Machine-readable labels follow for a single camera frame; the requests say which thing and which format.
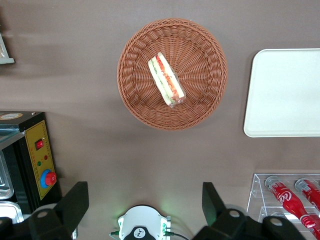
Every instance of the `red switch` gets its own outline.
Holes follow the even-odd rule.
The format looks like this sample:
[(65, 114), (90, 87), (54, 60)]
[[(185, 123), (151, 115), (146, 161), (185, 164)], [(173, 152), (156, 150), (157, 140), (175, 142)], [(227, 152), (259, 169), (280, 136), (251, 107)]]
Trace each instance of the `red switch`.
[(45, 184), (52, 186), (57, 182), (57, 174), (53, 171), (48, 172), (45, 176)]
[(44, 141), (42, 139), (39, 139), (38, 141), (35, 142), (35, 149), (36, 150), (43, 148), (43, 146), (44, 146)]

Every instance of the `coca-cola logo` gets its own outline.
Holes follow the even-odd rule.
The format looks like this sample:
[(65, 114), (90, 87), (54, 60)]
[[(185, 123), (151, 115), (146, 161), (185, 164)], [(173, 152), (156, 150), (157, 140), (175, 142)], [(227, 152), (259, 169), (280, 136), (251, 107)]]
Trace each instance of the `coca-cola logo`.
[(287, 201), (290, 201), (292, 197), (292, 194), (291, 192), (289, 191), (284, 191), (279, 197), (278, 197), (278, 201), (282, 204), (284, 204), (284, 201), (287, 200)]

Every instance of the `red bottle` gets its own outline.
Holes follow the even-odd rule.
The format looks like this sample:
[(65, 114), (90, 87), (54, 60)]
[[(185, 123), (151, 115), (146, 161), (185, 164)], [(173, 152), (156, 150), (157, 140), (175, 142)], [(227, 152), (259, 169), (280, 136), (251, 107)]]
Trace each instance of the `red bottle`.
[(294, 187), (320, 211), (320, 190), (310, 180), (300, 178), (295, 182)]
[(315, 221), (315, 226), (310, 229), (310, 232), (315, 236), (317, 240), (320, 240), (320, 218), (316, 214), (310, 214)]
[(264, 184), (283, 208), (296, 216), (306, 228), (310, 229), (316, 225), (313, 218), (306, 212), (301, 200), (277, 176), (268, 177)]

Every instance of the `cable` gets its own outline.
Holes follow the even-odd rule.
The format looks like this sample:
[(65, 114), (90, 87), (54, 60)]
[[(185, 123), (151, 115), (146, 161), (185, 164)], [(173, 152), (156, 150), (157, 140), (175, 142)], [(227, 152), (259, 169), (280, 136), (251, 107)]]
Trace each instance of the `cable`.
[(114, 235), (119, 235), (119, 231), (113, 231), (113, 232), (110, 232), (109, 233), (109, 236), (111, 237), (111, 238), (113, 238), (114, 240), (119, 240), (119, 238), (116, 238)]
[(184, 239), (184, 240), (189, 240), (189, 239), (186, 238), (185, 236), (182, 236), (182, 235), (180, 235), (180, 234), (178, 234), (178, 233), (174, 233), (174, 232), (172, 232), (172, 231), (166, 231), (164, 235), (165, 235), (165, 236), (177, 236), (177, 237), (180, 237), (180, 238), (182, 238), (182, 239)]

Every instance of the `white tray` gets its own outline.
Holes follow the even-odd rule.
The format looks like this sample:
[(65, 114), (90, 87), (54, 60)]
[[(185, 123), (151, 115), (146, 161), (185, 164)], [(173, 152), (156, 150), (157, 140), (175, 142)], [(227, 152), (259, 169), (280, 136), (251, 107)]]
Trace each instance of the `white tray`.
[(320, 48), (255, 55), (243, 130), (253, 138), (320, 136)]

